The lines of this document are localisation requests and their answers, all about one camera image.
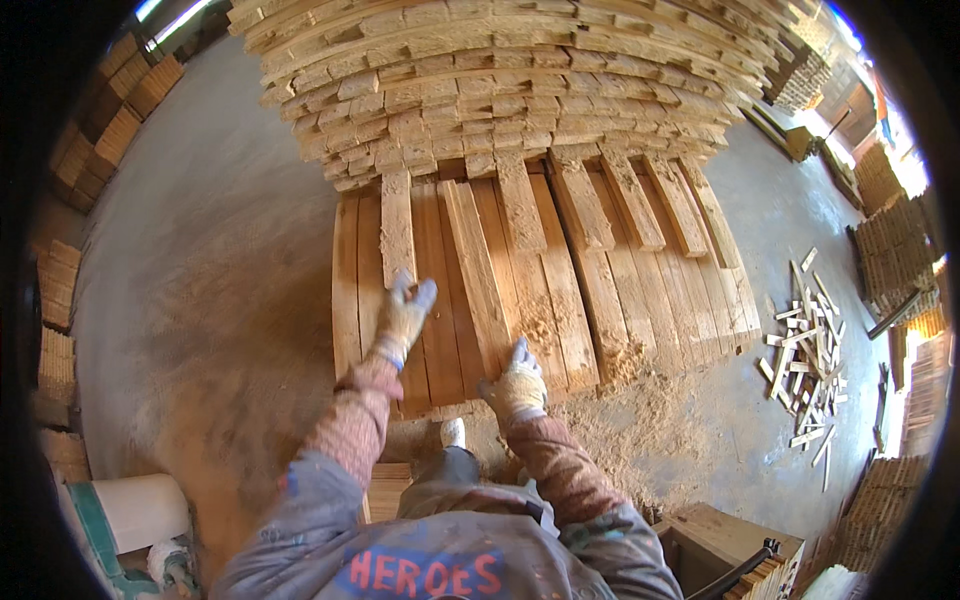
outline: work glove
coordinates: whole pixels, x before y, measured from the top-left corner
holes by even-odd
[[[409,271],[400,270],[380,305],[376,340],[370,354],[380,356],[402,371],[407,352],[420,336],[423,321],[436,299],[437,283],[433,279],[428,277],[417,284]]]
[[[543,369],[537,357],[527,349],[527,339],[520,336],[514,344],[514,354],[507,369],[495,383],[481,379],[477,392],[496,413],[500,433],[522,421],[541,417],[546,413],[546,384]]]

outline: worker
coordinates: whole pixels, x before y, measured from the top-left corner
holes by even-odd
[[[523,338],[480,392],[536,486],[480,483],[463,420],[447,421],[444,449],[401,497],[399,519],[358,524],[390,403],[403,400],[397,376],[436,297],[432,279],[397,276],[370,351],[337,382],[280,499],[211,598],[681,598],[657,535],[544,412]]]

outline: shoe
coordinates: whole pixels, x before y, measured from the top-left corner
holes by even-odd
[[[467,428],[464,427],[464,420],[459,417],[454,420],[445,420],[440,426],[440,443],[444,448],[455,445],[466,450]]]

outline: concrete floor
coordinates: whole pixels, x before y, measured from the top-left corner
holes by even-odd
[[[207,580],[269,506],[333,385],[337,194],[319,166],[300,162],[289,125],[257,105],[259,78],[257,60],[235,38],[186,65],[88,221],[77,288],[73,333],[92,472],[173,474],[193,503]],[[886,337],[865,335],[873,320],[857,298],[844,232],[858,213],[823,164],[790,163],[750,124],[728,139],[706,173],[764,330],[775,330],[774,311],[791,297],[789,258],[816,246],[815,269],[848,322],[850,401],[821,494],[822,468],[810,468],[812,452],[786,449],[792,419],[764,398],[756,360],[770,360],[770,349],[756,345],[711,368],[696,398],[716,433],[712,473],[691,499],[812,540],[837,517],[873,446]],[[401,429],[391,458],[416,457],[432,443],[422,423]],[[654,497],[676,483],[673,460],[635,464],[662,473]]]

